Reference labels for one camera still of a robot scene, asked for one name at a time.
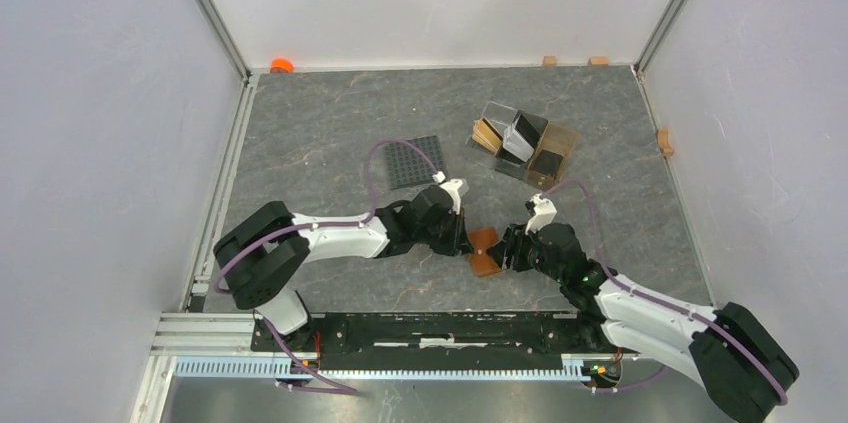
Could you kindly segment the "dark grey studded baseplate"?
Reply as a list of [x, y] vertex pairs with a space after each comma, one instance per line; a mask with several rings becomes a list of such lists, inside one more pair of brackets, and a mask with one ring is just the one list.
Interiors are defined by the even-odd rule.
[[400, 143], [389, 143], [383, 151], [390, 190], [400, 190], [434, 183], [433, 175], [441, 171], [448, 175], [447, 165], [439, 138], [436, 135], [422, 136], [409, 140], [421, 150], [435, 169], [411, 147]]

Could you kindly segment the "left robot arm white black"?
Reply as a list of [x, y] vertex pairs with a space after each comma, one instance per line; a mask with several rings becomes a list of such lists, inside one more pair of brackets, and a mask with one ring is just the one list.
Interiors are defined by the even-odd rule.
[[423, 245], [433, 253], [471, 253], [461, 199], [468, 185], [450, 179], [371, 213], [315, 217], [290, 211], [281, 201], [265, 204], [214, 246], [217, 291], [242, 310], [271, 322], [290, 350], [306, 348], [314, 324], [305, 303], [287, 284], [306, 263], [342, 257], [389, 258]]

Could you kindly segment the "black credit card stack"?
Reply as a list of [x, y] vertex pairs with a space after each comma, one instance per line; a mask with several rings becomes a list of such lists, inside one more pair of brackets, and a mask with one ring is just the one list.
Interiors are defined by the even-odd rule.
[[564, 156], [549, 150], [541, 150], [535, 157], [530, 169], [540, 175], [556, 179]]

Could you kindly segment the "orange round cap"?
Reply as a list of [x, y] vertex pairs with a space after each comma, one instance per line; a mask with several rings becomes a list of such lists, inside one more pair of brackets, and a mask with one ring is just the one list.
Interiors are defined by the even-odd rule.
[[285, 58], [275, 58], [269, 66], [270, 73], [292, 73], [294, 65]]

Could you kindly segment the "brown leather card holder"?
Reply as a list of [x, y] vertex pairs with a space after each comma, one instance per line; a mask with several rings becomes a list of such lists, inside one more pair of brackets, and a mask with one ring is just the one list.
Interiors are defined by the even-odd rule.
[[500, 273], [502, 269], [488, 254], [488, 250], [499, 241], [496, 229], [486, 227], [472, 231], [469, 240], [472, 245], [469, 264], [473, 274], [478, 278], [486, 278]]

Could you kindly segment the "gold credit card stack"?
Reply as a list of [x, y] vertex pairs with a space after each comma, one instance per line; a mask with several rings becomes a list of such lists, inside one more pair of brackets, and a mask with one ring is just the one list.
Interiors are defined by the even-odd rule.
[[503, 137], [487, 118], [477, 119], [473, 124], [472, 140], [488, 152], [496, 155], [502, 147]]

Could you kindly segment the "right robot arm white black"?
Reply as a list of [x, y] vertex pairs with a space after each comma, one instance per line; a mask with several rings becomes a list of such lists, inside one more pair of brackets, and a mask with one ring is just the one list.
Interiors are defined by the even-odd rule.
[[510, 225], [485, 250], [501, 269], [535, 270], [554, 280], [577, 309], [580, 343], [610, 344], [651, 358], [703, 388], [736, 422], [762, 422], [787, 403], [800, 370], [746, 307], [687, 303], [636, 284], [590, 258], [569, 224], [538, 231]]

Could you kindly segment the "curved wooden piece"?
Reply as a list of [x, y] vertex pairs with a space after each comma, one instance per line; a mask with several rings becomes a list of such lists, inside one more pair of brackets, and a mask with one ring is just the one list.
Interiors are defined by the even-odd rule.
[[664, 158], [669, 158], [675, 153], [675, 149], [671, 144], [670, 131], [668, 128], [659, 128], [656, 131], [656, 141], [660, 154]]

